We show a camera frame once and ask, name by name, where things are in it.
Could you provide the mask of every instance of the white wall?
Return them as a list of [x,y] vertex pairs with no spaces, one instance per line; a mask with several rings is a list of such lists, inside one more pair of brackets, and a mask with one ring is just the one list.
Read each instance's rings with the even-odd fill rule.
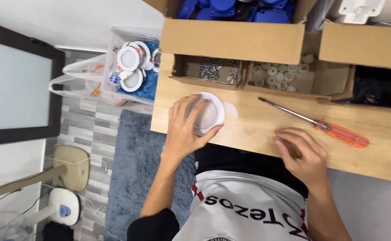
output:
[[163,22],[141,0],[0,0],[0,26],[58,48],[106,51],[112,26],[162,28]]
[[[44,149],[45,139],[0,145],[0,185],[41,172]],[[37,183],[6,196],[0,200],[0,211],[24,212],[37,200],[40,188],[41,184]],[[35,205],[27,215],[35,213],[37,208]]]
[[391,181],[332,169],[328,176],[353,241],[391,241]]

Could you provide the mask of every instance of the orange screwdriver handle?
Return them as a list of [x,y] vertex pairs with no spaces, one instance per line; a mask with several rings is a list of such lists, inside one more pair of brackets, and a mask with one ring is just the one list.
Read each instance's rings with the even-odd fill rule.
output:
[[316,129],[321,129],[325,131],[328,135],[333,136],[337,139],[340,139],[348,144],[351,144],[360,149],[365,148],[369,145],[369,140],[366,137],[363,137],[359,134],[344,129],[334,124],[328,124],[324,120],[318,120]]

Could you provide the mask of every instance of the clear plastic bag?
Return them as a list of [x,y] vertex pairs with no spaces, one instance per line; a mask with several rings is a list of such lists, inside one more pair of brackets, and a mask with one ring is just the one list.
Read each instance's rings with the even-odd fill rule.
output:
[[[105,60],[106,54],[102,54],[65,66],[62,70],[65,75],[50,81],[49,91],[61,96],[93,100],[115,106],[130,103],[129,100],[101,91]],[[64,85],[63,90],[54,90],[54,84]]]

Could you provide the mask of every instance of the cardboard box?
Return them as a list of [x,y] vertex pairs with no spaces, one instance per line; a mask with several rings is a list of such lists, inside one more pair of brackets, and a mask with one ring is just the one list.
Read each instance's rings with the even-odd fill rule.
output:
[[[210,60],[206,61],[206,57],[181,54],[175,54],[174,57],[175,64],[169,77],[184,84],[201,85],[225,90],[237,90],[237,88],[243,83],[242,75],[246,74],[245,64],[247,62],[244,63],[243,61],[239,61],[239,65],[236,67],[234,63],[237,63],[237,60],[231,62],[230,59],[209,58]],[[203,79],[201,77],[201,63],[206,62],[215,62],[223,65],[223,67],[217,71],[219,77],[216,80]],[[231,71],[237,74],[235,81],[227,80]]]
[[327,22],[319,59],[391,69],[391,27]]
[[225,59],[298,64],[316,0],[298,0],[292,24],[176,19],[183,0],[143,0],[166,18],[160,51]]
[[[319,54],[321,35],[319,33],[305,33],[302,54]],[[310,63],[310,71],[307,74],[296,74],[295,79],[289,85],[297,88],[298,93],[284,90],[273,90],[268,86],[257,87],[248,82],[252,77],[254,63],[248,64],[244,76],[244,90],[257,91],[261,93],[273,93],[282,96],[295,97],[300,99],[327,99],[341,100],[350,98],[353,92],[353,81],[355,67],[349,64],[331,63],[315,60]]]

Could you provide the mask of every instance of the blue label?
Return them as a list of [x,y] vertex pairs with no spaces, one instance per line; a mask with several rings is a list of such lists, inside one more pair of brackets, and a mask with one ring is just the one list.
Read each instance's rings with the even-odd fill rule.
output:
[[70,216],[70,208],[68,206],[61,204],[59,208],[59,216],[60,217]]

